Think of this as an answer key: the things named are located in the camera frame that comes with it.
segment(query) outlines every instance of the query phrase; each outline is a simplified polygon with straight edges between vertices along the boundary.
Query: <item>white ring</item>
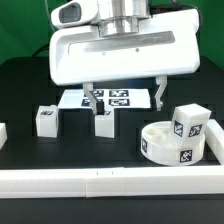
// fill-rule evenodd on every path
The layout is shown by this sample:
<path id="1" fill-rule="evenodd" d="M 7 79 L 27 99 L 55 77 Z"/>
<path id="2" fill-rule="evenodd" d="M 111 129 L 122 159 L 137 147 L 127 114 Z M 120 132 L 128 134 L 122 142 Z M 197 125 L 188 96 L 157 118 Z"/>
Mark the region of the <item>white ring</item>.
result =
<path id="1" fill-rule="evenodd" d="M 170 126 L 170 121 L 145 126 L 141 137 L 142 154 L 155 163 L 168 166 L 186 166 L 201 160 L 205 136 L 202 135 L 197 145 L 177 148 L 166 141 Z"/>

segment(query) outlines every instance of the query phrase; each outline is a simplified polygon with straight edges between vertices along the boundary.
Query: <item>white cube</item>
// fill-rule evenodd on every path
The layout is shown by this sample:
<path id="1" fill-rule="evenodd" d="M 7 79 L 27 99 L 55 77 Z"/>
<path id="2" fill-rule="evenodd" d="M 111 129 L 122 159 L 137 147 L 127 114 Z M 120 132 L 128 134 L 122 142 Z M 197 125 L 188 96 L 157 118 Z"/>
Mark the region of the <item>white cube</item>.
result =
<path id="1" fill-rule="evenodd" d="M 58 133 L 58 107 L 40 106 L 36 116 L 37 135 L 56 138 Z"/>
<path id="2" fill-rule="evenodd" d="M 114 108 L 112 106 L 105 107 L 104 115 L 95 116 L 95 135 L 114 138 Z"/>
<path id="3" fill-rule="evenodd" d="M 6 127 L 4 123 L 0 123 L 0 149 L 3 147 L 7 140 Z"/>
<path id="4" fill-rule="evenodd" d="M 180 148 L 198 144 L 210 115 L 210 110 L 197 104 L 176 107 L 168 140 Z"/>

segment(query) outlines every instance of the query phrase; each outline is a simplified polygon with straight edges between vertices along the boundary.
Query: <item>metal cylinder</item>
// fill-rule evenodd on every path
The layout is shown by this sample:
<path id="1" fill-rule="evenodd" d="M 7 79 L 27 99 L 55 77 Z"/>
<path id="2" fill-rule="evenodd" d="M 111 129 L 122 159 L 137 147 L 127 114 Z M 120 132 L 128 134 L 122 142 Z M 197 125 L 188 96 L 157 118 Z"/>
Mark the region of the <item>metal cylinder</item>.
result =
<path id="1" fill-rule="evenodd" d="M 138 32 L 138 20 L 149 16 L 147 0 L 98 0 L 100 36 Z"/>

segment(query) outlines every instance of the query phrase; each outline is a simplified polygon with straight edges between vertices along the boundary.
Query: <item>white paper sheet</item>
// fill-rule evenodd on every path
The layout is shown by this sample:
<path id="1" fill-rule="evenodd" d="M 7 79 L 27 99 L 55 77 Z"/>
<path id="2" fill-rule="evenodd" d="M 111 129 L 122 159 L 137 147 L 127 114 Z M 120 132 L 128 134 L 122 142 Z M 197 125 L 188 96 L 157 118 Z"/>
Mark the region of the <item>white paper sheet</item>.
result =
<path id="1" fill-rule="evenodd" d="M 98 99 L 103 100 L 105 105 L 112 105 L 114 108 L 151 108 L 147 89 L 97 89 L 94 90 L 94 94 Z M 69 89 L 64 91 L 58 108 L 89 109 L 91 107 L 83 89 Z"/>

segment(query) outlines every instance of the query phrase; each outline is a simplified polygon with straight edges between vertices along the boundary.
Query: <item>black tabletop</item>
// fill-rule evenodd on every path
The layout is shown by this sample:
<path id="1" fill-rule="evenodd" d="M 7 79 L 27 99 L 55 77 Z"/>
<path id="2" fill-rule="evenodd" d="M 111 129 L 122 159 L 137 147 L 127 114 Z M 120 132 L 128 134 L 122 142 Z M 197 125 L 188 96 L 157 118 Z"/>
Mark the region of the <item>black tabletop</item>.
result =
<path id="1" fill-rule="evenodd" d="M 154 79 L 96 83 L 96 88 L 153 88 Z M 140 152 L 142 128 L 169 121 L 174 108 L 197 103 L 224 126 L 224 72 L 201 58 L 194 74 L 168 77 L 162 111 L 116 109 L 115 138 L 94 134 L 91 110 L 60 110 L 56 139 L 37 137 L 40 105 L 57 105 L 64 89 L 50 79 L 48 58 L 15 58 L 0 66 L 0 122 L 8 140 L 0 169 L 152 167 Z M 196 165 L 219 165 L 206 145 Z M 0 200 L 2 223 L 222 223 L 223 195 Z"/>

